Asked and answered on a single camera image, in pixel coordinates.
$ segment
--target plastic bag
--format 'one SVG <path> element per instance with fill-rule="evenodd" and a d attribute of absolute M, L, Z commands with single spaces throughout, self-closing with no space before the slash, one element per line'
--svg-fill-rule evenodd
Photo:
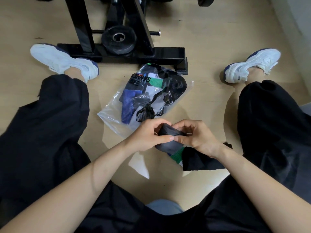
<path fill-rule="evenodd" d="M 167 113 L 193 87 L 193 80 L 156 64 L 145 64 L 98 113 L 123 138 L 142 121 Z"/>

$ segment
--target black pants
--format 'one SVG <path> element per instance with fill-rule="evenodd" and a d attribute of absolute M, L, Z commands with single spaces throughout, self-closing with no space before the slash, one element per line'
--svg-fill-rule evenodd
<path fill-rule="evenodd" d="M 9 218 L 90 163 L 77 144 L 89 115 L 85 83 L 53 75 L 39 96 L 19 108 L 0 137 L 0 198 Z M 311 120 L 282 87 L 265 80 L 243 89 L 238 132 L 248 160 L 311 203 Z M 76 232 L 216 231 L 270 232 L 231 176 L 199 205 L 172 216 L 110 181 Z"/>

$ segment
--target black weight plate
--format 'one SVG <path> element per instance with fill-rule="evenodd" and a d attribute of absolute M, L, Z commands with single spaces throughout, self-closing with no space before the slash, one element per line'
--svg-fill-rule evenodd
<path fill-rule="evenodd" d="M 215 0 L 197 0 L 199 6 L 208 7 L 210 6 Z"/>
<path fill-rule="evenodd" d="M 112 26 L 104 31 L 101 42 L 104 47 L 116 55 L 131 52 L 136 45 L 136 35 L 134 30 L 128 26 Z"/>

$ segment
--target white sneaker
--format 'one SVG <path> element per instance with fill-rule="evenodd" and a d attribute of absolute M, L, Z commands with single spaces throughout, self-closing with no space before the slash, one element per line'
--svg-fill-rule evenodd
<path fill-rule="evenodd" d="M 266 75 L 277 65 L 281 53 L 277 49 L 265 48 L 251 54 L 246 62 L 233 63 L 224 69 L 224 80 L 228 83 L 243 83 L 247 81 L 248 68 L 257 66 Z"/>
<path fill-rule="evenodd" d="M 97 63 L 85 58 L 72 58 L 67 52 L 57 46 L 46 43 L 34 44 L 30 48 L 30 53 L 36 60 L 58 74 L 64 74 L 65 70 L 75 67 L 81 70 L 85 82 L 96 78 L 99 74 Z"/>

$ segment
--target black metal frame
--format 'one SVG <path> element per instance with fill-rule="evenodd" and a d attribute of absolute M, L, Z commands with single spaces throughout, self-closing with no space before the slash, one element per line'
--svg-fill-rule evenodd
<path fill-rule="evenodd" d="M 128 54 L 115 55 L 106 50 L 102 44 L 94 43 L 92 34 L 103 33 L 104 30 L 92 30 L 87 15 L 84 0 L 65 0 L 76 29 L 80 44 L 57 44 L 67 51 L 71 57 L 88 58 L 95 62 L 104 63 L 156 63 L 173 65 L 177 72 L 188 75 L 188 62 L 184 47 L 155 47 L 151 35 L 160 32 L 150 32 L 145 20 L 145 9 L 148 0 L 111 0 L 107 15 L 105 30 L 115 25 L 122 25 L 124 16 L 128 19 L 137 36 L 134 50 Z"/>

